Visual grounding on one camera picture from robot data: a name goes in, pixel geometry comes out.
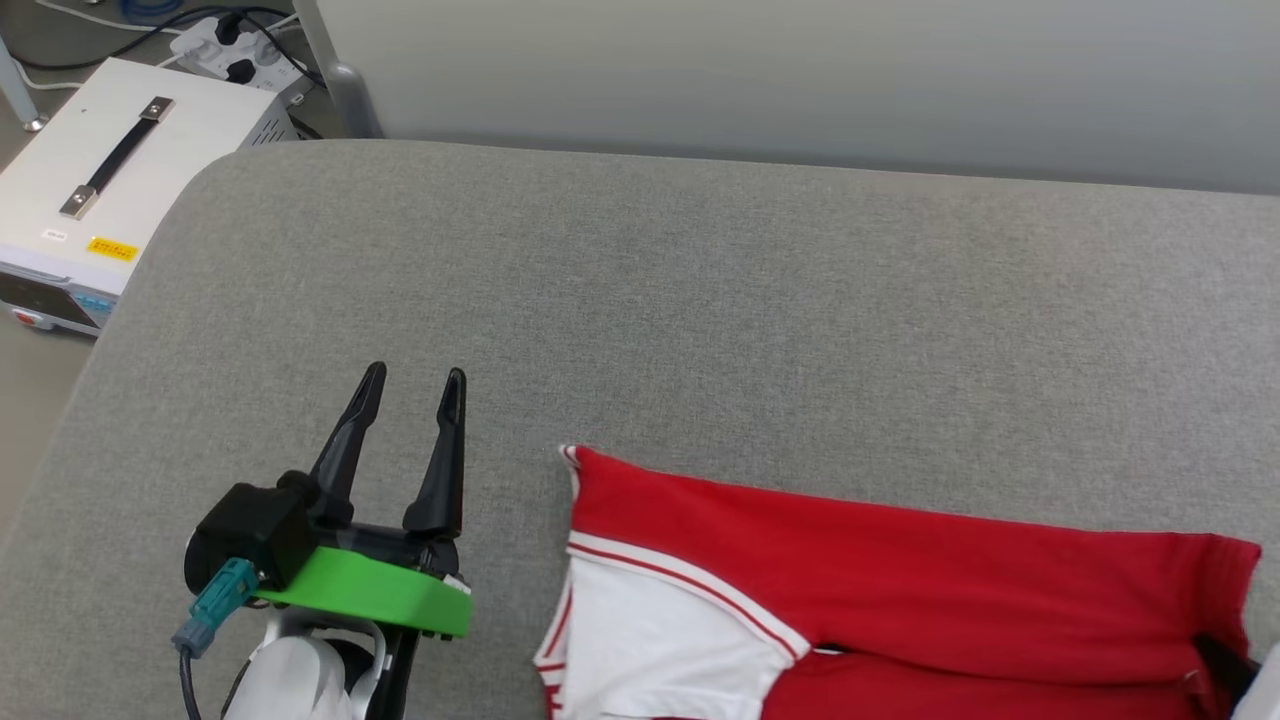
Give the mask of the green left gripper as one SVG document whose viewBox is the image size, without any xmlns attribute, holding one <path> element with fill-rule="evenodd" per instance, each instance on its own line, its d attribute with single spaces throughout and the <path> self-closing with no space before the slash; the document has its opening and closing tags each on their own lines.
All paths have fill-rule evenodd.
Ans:
<svg viewBox="0 0 1280 720">
<path fill-rule="evenodd" d="M 378 418 L 385 363 L 371 363 L 310 477 L 317 496 L 308 515 L 325 527 L 347 527 L 355 515 L 349 492 L 364 439 Z M 471 589 L 461 574 L 453 539 L 463 527 L 467 378 L 452 368 L 436 409 L 436 441 L 402 528 L 353 524 L 317 529 L 319 546 L 280 589 L 260 585 L 255 596 L 275 605 L 358 618 L 440 637 L 466 637 L 474 618 Z"/>
</svg>

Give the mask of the white partition panel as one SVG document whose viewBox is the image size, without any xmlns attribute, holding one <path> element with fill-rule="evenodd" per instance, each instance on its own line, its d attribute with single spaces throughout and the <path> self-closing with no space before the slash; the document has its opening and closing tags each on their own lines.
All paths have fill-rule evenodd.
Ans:
<svg viewBox="0 0 1280 720">
<path fill-rule="evenodd" d="M 1280 0 L 292 0 L 384 138 L 1280 195 Z"/>
</svg>

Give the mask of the white power strip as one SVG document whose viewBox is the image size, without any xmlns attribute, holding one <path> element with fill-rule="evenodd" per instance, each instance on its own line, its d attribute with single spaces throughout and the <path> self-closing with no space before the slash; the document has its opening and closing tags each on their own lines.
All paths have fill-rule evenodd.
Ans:
<svg viewBox="0 0 1280 720">
<path fill-rule="evenodd" d="M 228 82 L 225 69 L 229 63 L 252 59 L 257 65 L 257 74 L 252 85 L 242 86 L 273 92 L 288 105 L 301 104 L 316 83 L 308 74 L 310 69 L 287 54 L 282 44 L 284 33 L 301 28 L 297 17 L 287 15 L 282 20 L 264 24 L 247 10 L 230 12 L 243 15 L 243 33 L 236 46 L 224 47 L 215 40 L 214 28 L 216 20 L 227 13 L 204 18 L 180 31 L 170 41 L 172 58 L 166 64 Z"/>
</svg>

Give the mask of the grey partition foot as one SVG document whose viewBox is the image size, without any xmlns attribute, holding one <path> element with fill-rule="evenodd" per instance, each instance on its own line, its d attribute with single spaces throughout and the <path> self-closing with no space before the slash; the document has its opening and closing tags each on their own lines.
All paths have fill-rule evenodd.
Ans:
<svg viewBox="0 0 1280 720">
<path fill-rule="evenodd" d="M 324 67 L 324 82 L 346 133 L 352 138 L 384 138 L 378 114 L 360 72 L 343 61 Z"/>
</svg>

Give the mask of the red and white sports shorts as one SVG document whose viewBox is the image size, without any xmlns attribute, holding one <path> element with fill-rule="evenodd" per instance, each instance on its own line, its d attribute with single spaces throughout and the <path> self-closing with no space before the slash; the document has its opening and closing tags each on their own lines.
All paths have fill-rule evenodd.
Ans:
<svg viewBox="0 0 1280 720">
<path fill-rule="evenodd" d="M 1230 720 L 1262 551 L 730 486 L 582 446 L 548 720 Z"/>
</svg>

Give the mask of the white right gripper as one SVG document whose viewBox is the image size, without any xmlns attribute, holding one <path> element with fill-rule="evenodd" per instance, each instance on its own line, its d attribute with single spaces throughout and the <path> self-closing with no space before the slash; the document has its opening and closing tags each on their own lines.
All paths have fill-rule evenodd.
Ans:
<svg viewBox="0 0 1280 720">
<path fill-rule="evenodd" d="M 1222 707 L 1235 707 L 1230 720 L 1280 720 L 1280 642 L 1262 664 L 1211 634 L 1199 633 L 1192 643 L 1212 697 Z"/>
</svg>

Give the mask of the white power supply box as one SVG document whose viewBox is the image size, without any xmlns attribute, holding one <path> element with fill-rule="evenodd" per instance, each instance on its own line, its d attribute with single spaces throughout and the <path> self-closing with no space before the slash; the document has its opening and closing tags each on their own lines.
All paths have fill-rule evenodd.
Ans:
<svg viewBox="0 0 1280 720">
<path fill-rule="evenodd" d="M 0 314 L 100 336 L 184 187 L 297 138 L 273 92 L 106 60 L 0 170 Z"/>
</svg>

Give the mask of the metal furniture leg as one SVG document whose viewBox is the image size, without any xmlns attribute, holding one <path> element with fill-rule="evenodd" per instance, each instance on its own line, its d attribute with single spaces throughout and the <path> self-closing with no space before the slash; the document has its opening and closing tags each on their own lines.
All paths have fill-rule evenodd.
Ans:
<svg viewBox="0 0 1280 720">
<path fill-rule="evenodd" d="M 29 88 L 22 79 L 19 64 L 3 36 L 0 36 L 0 95 L 4 96 L 26 132 L 40 132 L 47 124 L 49 119 L 35 105 Z"/>
</svg>

